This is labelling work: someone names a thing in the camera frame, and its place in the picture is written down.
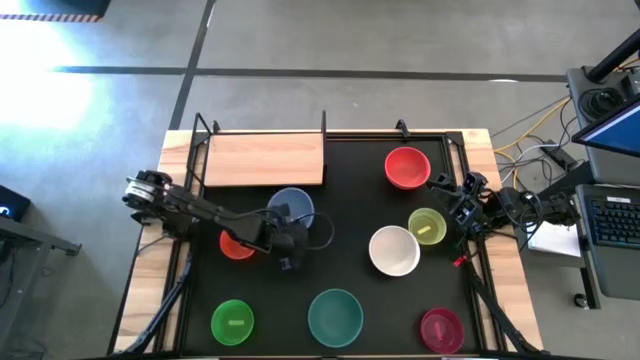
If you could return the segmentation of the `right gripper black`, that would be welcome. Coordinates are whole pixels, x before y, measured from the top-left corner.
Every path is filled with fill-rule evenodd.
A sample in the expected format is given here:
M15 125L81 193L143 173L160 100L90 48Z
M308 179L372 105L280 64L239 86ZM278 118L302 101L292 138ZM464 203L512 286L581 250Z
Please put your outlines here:
M443 192L444 207L453 218L460 232L468 233L473 228L476 220L482 215L482 205L478 198L462 187L456 189L455 181L446 173L441 173L436 181L428 180L426 185L431 191Z

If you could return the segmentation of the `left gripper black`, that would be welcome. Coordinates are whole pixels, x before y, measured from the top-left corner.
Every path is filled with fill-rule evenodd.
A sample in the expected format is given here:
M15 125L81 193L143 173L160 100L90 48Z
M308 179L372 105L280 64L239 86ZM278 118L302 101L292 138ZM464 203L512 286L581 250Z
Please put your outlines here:
M307 252L309 232L300 221L286 223L277 227L271 237L271 253L281 257L280 267L283 271L295 270L295 262L301 261Z

